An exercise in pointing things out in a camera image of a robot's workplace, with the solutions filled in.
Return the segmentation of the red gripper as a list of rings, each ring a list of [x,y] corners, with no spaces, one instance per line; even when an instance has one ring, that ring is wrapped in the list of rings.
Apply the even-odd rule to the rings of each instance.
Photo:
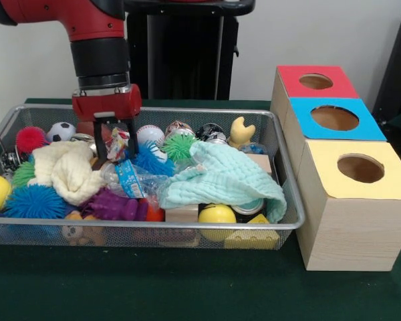
[[[99,90],[76,90],[72,95],[72,106],[78,118],[84,122],[94,122],[101,118],[125,120],[130,138],[129,157],[138,154],[137,129],[134,117],[139,115],[142,105],[140,89],[136,84]],[[102,124],[94,122],[94,141],[98,159],[93,169],[101,169],[107,161],[107,149],[102,138]]]

